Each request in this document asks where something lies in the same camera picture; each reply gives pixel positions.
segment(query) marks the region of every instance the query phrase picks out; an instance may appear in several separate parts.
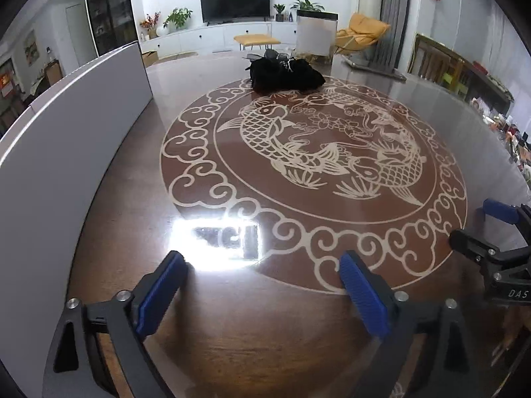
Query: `blue textured pad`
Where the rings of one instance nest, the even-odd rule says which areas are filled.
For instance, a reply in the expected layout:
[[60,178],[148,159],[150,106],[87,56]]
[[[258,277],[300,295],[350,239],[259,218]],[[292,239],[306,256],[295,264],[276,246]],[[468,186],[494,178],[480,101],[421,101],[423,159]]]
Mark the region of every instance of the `blue textured pad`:
[[367,331],[383,339],[390,332],[387,308],[349,254],[339,260],[339,276]]
[[139,307],[136,334],[140,339],[154,334],[168,309],[175,292],[187,276],[188,266],[181,255],[175,256],[166,270],[153,284],[147,297]]
[[517,224],[520,221],[514,206],[506,205],[494,199],[485,199],[483,211],[495,219],[505,221],[505,223]]

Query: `television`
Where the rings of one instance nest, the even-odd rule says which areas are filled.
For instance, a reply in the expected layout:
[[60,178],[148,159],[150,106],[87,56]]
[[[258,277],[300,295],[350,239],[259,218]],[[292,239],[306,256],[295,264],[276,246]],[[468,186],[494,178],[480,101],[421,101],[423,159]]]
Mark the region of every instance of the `television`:
[[201,10],[207,23],[271,16],[270,0],[201,0]]

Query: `orange chair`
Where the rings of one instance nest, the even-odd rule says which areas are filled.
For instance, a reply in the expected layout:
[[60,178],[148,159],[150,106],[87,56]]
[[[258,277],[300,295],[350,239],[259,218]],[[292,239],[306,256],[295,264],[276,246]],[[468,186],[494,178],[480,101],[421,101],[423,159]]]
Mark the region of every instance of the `orange chair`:
[[361,51],[378,42],[389,27],[389,24],[378,21],[378,19],[355,13],[350,18],[348,28],[339,30],[336,34],[336,53],[349,55],[355,51]]

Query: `silver screw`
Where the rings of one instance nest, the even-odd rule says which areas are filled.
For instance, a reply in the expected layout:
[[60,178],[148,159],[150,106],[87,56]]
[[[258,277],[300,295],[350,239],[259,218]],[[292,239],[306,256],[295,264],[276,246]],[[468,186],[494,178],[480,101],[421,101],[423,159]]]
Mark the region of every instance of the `silver screw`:
[[126,301],[130,297],[131,297],[131,292],[129,292],[128,290],[121,290],[120,292],[116,294],[116,299],[118,299],[118,301],[121,301],[121,302]]
[[410,298],[410,295],[408,295],[406,292],[403,292],[399,290],[398,292],[395,292],[395,299],[400,302],[405,302]]
[[457,302],[455,299],[447,299],[444,303],[448,308],[457,308]]
[[72,298],[70,299],[67,303],[66,303],[66,307],[68,309],[72,309],[72,308],[75,308],[79,305],[79,299],[78,298]]

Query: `gray curtain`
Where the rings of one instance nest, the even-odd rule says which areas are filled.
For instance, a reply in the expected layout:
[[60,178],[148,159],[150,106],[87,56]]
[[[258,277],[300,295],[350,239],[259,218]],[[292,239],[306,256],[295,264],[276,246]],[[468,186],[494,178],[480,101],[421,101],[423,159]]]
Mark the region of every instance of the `gray curtain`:
[[396,68],[404,41],[410,0],[382,0],[381,20],[391,28],[376,44],[373,62]]

